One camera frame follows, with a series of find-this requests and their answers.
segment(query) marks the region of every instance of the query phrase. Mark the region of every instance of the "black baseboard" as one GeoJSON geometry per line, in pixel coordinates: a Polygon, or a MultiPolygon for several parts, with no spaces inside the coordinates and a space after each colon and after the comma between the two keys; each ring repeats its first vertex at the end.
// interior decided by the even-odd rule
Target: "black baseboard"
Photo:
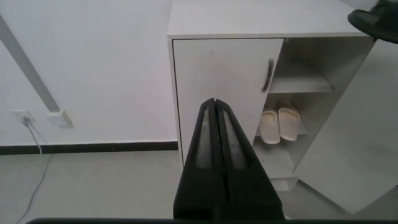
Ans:
{"type": "MultiPolygon", "coordinates": [[[[104,144],[43,145],[43,153],[79,153],[79,152],[134,152],[178,150],[177,141],[171,142],[131,142],[104,144]]],[[[0,156],[39,154],[37,146],[0,146],[0,156]]]]}

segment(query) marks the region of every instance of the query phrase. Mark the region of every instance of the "cabinet door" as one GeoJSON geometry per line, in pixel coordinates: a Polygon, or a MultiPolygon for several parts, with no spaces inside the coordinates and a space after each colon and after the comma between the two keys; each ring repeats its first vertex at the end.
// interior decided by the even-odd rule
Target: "cabinet door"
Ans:
{"type": "Polygon", "coordinates": [[[294,172],[351,213],[398,184],[397,58],[375,43],[294,172]]]}
{"type": "Polygon", "coordinates": [[[261,90],[267,78],[268,61],[272,58],[275,68],[282,43],[283,39],[173,41],[184,160],[199,107],[209,98],[229,104],[253,142],[268,94],[268,90],[261,90]]]}

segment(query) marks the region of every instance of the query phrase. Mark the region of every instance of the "metal pole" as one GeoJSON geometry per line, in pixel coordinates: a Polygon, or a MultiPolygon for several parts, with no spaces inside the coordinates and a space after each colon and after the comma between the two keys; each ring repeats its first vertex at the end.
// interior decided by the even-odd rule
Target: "metal pole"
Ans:
{"type": "Polygon", "coordinates": [[[22,49],[18,40],[15,38],[14,34],[11,32],[10,28],[6,24],[6,21],[0,15],[0,39],[6,46],[11,56],[17,62],[19,68],[24,72],[26,78],[33,86],[37,94],[42,99],[45,106],[50,112],[58,112],[60,108],[52,97],[51,93],[45,86],[43,80],[40,78],[36,69],[30,62],[29,58],[22,49]]]}

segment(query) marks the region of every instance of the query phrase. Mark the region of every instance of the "cabinet top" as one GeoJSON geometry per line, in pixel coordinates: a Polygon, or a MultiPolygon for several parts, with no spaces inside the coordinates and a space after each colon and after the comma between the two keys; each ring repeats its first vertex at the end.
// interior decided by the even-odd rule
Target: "cabinet top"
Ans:
{"type": "Polygon", "coordinates": [[[366,36],[338,0],[174,0],[169,39],[366,36]]]}

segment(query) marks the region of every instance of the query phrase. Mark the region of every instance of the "pair of slippers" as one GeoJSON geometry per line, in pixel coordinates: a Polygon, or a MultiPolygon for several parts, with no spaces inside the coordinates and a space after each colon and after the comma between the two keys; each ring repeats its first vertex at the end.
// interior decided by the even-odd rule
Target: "pair of slippers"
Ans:
{"type": "Polygon", "coordinates": [[[261,114],[259,133],[267,144],[278,144],[280,138],[296,141],[299,132],[300,115],[287,101],[279,102],[276,110],[266,109],[261,114]]]}

